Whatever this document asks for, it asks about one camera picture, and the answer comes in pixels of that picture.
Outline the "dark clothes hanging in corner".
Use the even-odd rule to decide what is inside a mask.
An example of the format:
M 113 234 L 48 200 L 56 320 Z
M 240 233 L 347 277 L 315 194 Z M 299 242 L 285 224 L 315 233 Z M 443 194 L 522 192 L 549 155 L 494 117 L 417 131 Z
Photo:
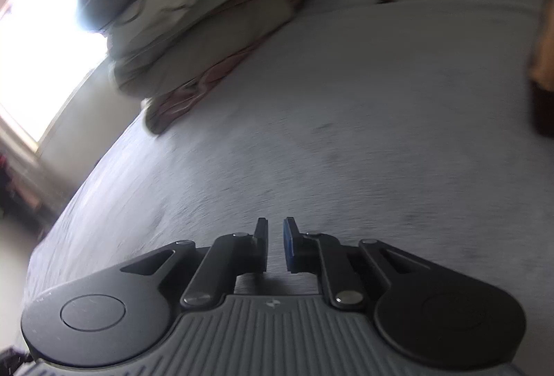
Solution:
M 0 161 L 1 217 L 12 216 L 37 223 L 41 198 L 12 170 L 4 154 L 1 154 Z

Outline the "bright window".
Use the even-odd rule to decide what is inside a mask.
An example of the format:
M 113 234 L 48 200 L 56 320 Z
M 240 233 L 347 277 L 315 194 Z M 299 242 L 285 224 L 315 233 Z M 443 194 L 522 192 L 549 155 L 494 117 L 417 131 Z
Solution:
M 77 20 L 77 0 L 8 0 L 1 8 L 1 118 L 37 148 L 107 55 Z

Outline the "folded white floral quilt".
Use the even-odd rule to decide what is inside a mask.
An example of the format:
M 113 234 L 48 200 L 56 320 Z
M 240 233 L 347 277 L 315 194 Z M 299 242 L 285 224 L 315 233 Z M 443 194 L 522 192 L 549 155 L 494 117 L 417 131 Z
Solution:
M 187 114 L 302 0 L 135 0 L 108 30 L 111 75 L 162 134 Z

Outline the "light grey bed sheet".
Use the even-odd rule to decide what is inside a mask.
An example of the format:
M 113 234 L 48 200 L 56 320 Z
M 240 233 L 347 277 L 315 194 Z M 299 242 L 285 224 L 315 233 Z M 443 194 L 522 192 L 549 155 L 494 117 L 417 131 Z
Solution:
M 178 239 L 269 220 L 376 238 L 513 294 L 517 364 L 553 371 L 553 142 L 526 66 L 545 0 L 308 0 L 164 134 L 136 119 L 33 252 L 25 302 Z

